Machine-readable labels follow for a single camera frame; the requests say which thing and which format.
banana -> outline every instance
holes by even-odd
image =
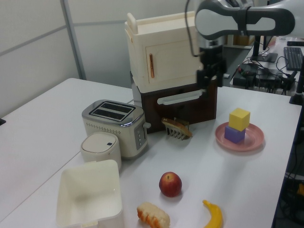
[[[223,215],[218,205],[203,200],[203,204],[208,208],[211,214],[209,223],[204,228],[221,228],[223,225]]]

red apple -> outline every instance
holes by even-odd
[[[174,172],[166,172],[161,176],[160,179],[160,189],[162,194],[167,197],[178,196],[181,192],[181,179]]]

bread slice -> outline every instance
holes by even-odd
[[[137,207],[137,216],[151,228],[168,228],[170,225],[169,215],[149,202],[144,202]]]

cabinet door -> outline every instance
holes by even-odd
[[[195,53],[199,48],[193,39]],[[149,84],[165,83],[172,80],[193,80],[201,69],[200,58],[191,55],[188,40],[146,47]]]

toaster knob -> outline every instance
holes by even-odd
[[[145,122],[142,126],[143,128],[150,128],[151,127],[151,124],[150,123],[147,123]]]

